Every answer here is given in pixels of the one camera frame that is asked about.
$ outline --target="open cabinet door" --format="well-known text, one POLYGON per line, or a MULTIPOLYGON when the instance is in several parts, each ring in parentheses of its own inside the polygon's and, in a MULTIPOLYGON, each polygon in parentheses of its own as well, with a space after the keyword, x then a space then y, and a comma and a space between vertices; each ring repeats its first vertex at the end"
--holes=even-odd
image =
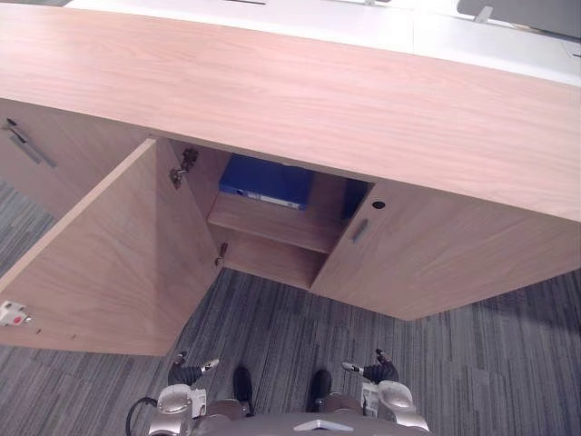
POLYGON ((382 181, 311 290, 413 320, 579 268, 580 235, 574 221, 382 181))
POLYGON ((40 239, 0 279, 0 301, 32 317, 0 343, 167 353, 220 270, 187 181, 168 176, 179 166, 145 140, 40 239))

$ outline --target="lock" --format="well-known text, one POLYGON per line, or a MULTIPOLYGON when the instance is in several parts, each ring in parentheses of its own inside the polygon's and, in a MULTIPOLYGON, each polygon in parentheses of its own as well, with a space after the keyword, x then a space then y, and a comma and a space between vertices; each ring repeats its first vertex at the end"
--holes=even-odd
POLYGON ((21 325, 32 318, 25 313, 25 307, 17 302, 3 302, 0 306, 0 326, 21 325))

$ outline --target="cabinet hinge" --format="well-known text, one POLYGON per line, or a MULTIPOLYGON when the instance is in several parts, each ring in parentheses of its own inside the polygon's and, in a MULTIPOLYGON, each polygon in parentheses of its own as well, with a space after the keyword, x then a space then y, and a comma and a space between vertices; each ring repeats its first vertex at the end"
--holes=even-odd
POLYGON ((182 177, 189 173, 198 160, 198 152, 193 148, 186 148, 182 153, 182 164, 180 168, 172 168, 170 170, 170 179, 172 180, 175 189, 182 186, 182 177))
POLYGON ((224 258, 226 257, 226 252, 228 251, 228 243, 223 243, 220 246, 220 252, 218 253, 218 257, 216 258, 216 260, 214 261, 214 264, 216 266, 219 266, 220 263, 224 260, 224 258))

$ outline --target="cabinet door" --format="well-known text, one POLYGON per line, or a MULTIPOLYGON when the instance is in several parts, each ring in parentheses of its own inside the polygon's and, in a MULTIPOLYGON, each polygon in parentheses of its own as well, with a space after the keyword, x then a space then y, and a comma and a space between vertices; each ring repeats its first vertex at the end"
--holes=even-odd
POLYGON ((0 279, 32 321, 0 343, 165 354, 219 271, 217 250, 164 140, 147 139, 0 279))
POLYGON ((312 290, 411 320, 574 270, 580 241, 579 223, 385 181, 312 290))
POLYGON ((56 218, 147 136, 128 124, 2 99, 0 124, 0 177, 56 218))

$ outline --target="black shoe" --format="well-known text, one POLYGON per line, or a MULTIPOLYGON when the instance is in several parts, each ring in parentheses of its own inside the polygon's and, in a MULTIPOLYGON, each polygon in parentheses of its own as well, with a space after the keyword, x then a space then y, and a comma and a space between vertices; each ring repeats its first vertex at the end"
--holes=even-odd
POLYGON ((252 404, 252 380, 251 373, 244 366, 240 365, 234 370, 232 377, 234 384, 234 397, 242 403, 248 403, 246 416, 254 416, 254 405, 252 404))
POLYGON ((307 411, 319 411, 320 401, 330 394, 331 376, 327 370, 318 370, 310 379, 307 411))

